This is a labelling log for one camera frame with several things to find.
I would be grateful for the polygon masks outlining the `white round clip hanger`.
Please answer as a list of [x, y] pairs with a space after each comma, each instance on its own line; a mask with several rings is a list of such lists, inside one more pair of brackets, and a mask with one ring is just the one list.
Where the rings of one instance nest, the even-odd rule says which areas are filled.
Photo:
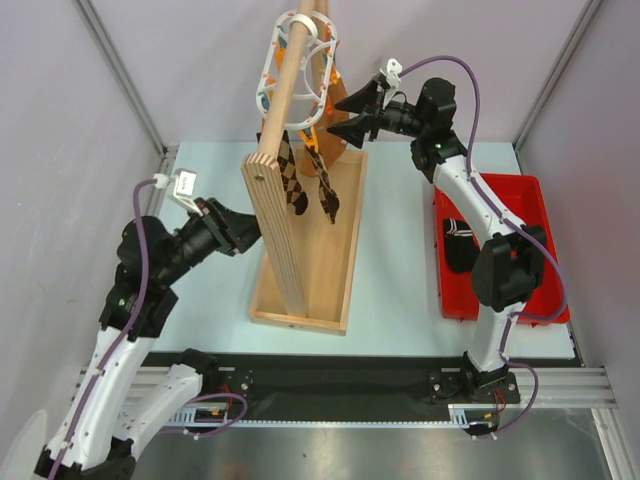
[[338, 32], [327, 15], [314, 11], [304, 17], [294, 10], [289, 10], [276, 20], [255, 101], [259, 114], [265, 118], [273, 101], [286, 49], [290, 43], [290, 27], [295, 22], [306, 27], [307, 37], [292, 94], [292, 101], [296, 104], [294, 116], [285, 127], [288, 130], [307, 130], [315, 126], [323, 115], [332, 112], [329, 87], [341, 79], [335, 66], [335, 53], [339, 44]]

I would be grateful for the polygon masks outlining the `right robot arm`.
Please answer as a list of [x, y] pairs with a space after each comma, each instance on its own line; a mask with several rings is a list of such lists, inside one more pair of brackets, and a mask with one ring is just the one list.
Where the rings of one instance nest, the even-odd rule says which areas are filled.
[[470, 227], [480, 248], [471, 269], [479, 313], [462, 357], [458, 391], [473, 401], [486, 400], [507, 378], [511, 327], [543, 282], [544, 228], [527, 226], [513, 214], [473, 166], [470, 146], [453, 129], [457, 105], [449, 81], [425, 81], [417, 101], [409, 103], [395, 100], [389, 82], [375, 78], [334, 107], [351, 117], [329, 126], [329, 133], [357, 148], [381, 130], [409, 137], [415, 167]]

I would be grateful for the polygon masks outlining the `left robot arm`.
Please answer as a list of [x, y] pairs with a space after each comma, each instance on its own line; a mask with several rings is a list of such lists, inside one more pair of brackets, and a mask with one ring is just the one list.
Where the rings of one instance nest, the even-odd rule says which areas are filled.
[[196, 212], [169, 232], [155, 216], [126, 225], [96, 345], [71, 408], [43, 447], [34, 473], [46, 479], [128, 479], [169, 418], [193, 399], [225, 397], [216, 358], [182, 352], [128, 416], [121, 411], [148, 353], [178, 302], [172, 286], [209, 255], [233, 257], [261, 237], [255, 216], [198, 198]]

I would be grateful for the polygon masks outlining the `brown argyle sock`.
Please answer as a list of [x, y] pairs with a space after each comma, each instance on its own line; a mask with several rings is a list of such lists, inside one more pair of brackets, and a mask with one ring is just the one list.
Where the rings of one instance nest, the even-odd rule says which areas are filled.
[[305, 146], [311, 163], [319, 179], [319, 199], [322, 209], [331, 224], [336, 223], [337, 214], [340, 209], [340, 200], [331, 186], [328, 170], [323, 157], [313, 148]]

